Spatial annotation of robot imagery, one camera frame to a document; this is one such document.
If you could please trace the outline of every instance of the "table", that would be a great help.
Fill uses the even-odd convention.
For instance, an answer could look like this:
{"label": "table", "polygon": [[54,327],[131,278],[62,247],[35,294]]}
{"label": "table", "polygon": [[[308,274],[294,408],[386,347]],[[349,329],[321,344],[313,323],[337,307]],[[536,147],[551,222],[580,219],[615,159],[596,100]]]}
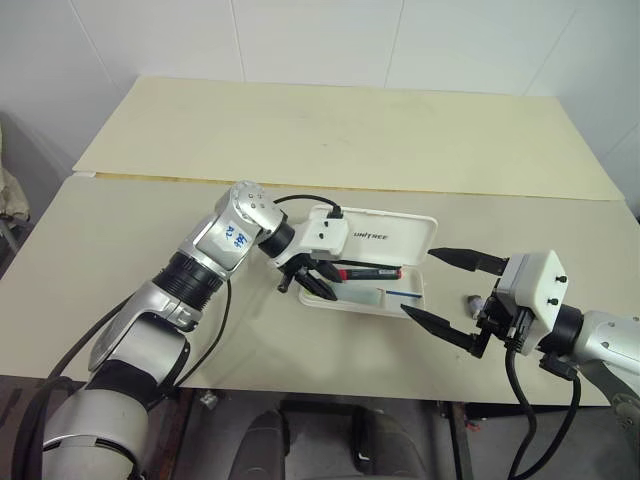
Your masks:
{"label": "table", "polygon": [[[73,176],[0,281],[2,374],[45,376],[99,316],[162,268],[227,185]],[[270,187],[274,196],[303,189]],[[569,274],[566,303],[619,315],[640,311],[640,233],[621,201],[491,195],[304,189],[344,206],[431,215],[434,246],[508,256],[554,248]],[[284,208],[302,220],[313,202]],[[428,258],[420,267],[426,302],[454,327],[471,331],[462,296],[488,294],[494,278]],[[192,387],[297,391],[514,403],[504,348],[475,359],[410,319],[305,307],[275,290],[277,271],[254,252],[233,277],[233,305],[220,348],[187,382]],[[215,334],[224,289],[190,334],[192,359]],[[88,349],[69,366],[86,379]],[[531,402],[564,404],[569,385],[543,372],[536,355],[517,368]],[[583,405],[606,404],[584,383]]]}
{"label": "table", "polygon": [[623,199],[551,97],[143,77],[75,170]]}

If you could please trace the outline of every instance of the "wooden board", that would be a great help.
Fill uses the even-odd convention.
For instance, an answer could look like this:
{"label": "wooden board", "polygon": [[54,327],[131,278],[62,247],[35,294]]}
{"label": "wooden board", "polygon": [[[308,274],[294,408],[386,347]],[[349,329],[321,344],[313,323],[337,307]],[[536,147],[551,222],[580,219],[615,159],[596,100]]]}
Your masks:
{"label": "wooden board", "polygon": [[76,170],[621,200],[555,98],[141,78]]}
{"label": "wooden board", "polygon": [[[0,374],[43,377],[104,312],[166,265],[182,238],[213,208],[224,185],[71,177],[0,281]],[[274,197],[300,193],[269,189]],[[554,248],[569,274],[566,303],[619,315],[640,312],[639,229],[622,202],[455,194],[307,190],[344,206],[432,215],[434,247],[509,256]],[[301,221],[313,202],[283,204]],[[420,267],[426,303],[465,331],[463,296],[491,291],[495,277],[429,257]],[[233,304],[220,348],[187,386],[514,403],[504,348],[472,358],[412,320],[305,307],[296,288],[256,249],[233,277]],[[193,361],[218,329],[225,289],[195,334]],[[68,368],[86,379],[88,349]],[[569,385],[517,361],[530,400],[567,404]],[[604,398],[584,386],[583,404]]]}

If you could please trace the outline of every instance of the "red marker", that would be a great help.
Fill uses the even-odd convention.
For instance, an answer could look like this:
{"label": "red marker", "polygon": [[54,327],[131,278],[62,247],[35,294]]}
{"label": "red marker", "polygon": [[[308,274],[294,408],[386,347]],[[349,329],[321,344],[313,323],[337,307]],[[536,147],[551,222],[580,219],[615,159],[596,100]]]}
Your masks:
{"label": "red marker", "polygon": [[400,269],[383,269],[383,268],[354,268],[346,270],[338,270],[340,278],[345,280],[398,280],[402,278],[402,270]]}

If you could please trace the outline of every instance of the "white wall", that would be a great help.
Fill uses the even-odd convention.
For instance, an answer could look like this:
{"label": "white wall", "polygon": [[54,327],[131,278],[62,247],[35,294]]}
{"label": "white wall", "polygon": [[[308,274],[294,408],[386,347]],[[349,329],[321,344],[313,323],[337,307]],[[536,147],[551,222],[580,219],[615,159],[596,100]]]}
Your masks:
{"label": "white wall", "polygon": [[5,163],[38,216],[138,74],[557,95],[640,214],[638,3],[2,0]]}

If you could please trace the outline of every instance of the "robotic arm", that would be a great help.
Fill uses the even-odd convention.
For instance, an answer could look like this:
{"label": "robotic arm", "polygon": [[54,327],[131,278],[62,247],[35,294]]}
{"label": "robotic arm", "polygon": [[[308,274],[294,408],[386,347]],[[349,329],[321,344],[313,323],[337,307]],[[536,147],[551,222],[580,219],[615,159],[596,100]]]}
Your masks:
{"label": "robotic arm", "polygon": [[500,278],[478,315],[479,333],[460,332],[437,315],[403,306],[411,318],[478,358],[494,335],[504,341],[507,351],[522,355],[541,351],[540,367],[561,378],[573,381],[580,371],[609,400],[636,462],[640,460],[638,317],[583,314],[563,305],[568,278],[554,251],[508,259],[467,249],[438,248],[429,253],[455,267]]}
{"label": "robotic arm", "polygon": [[327,218],[292,227],[262,187],[248,181],[233,185],[95,343],[91,378],[47,423],[42,474],[38,466],[25,466],[35,472],[31,476],[137,478],[147,410],[173,388],[189,357],[182,332],[197,326],[207,302],[254,245],[283,272],[281,292],[296,279],[312,293],[335,300],[331,288],[309,271],[341,281],[333,264],[311,257],[312,252],[339,255],[348,230],[341,217],[335,205]]}

